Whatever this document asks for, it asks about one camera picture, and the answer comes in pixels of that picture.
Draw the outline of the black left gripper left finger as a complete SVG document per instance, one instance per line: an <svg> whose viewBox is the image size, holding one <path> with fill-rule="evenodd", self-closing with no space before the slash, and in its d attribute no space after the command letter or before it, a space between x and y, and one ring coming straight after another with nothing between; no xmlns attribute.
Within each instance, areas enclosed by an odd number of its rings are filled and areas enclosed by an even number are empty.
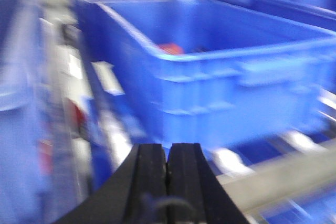
<svg viewBox="0 0 336 224"><path fill-rule="evenodd" d="M166 195L165 153L160 144L134 145L107 181L56 223L139 222L142 196Z"/></svg>

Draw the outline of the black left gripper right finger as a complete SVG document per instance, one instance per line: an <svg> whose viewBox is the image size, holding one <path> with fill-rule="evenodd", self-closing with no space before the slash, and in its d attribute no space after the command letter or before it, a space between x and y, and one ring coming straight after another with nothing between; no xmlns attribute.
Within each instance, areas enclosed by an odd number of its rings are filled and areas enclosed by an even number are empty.
<svg viewBox="0 0 336 224"><path fill-rule="evenodd" d="M167 161L167 192L183 199L168 207L168 223L248 223L223 189L199 144L173 144Z"/></svg>

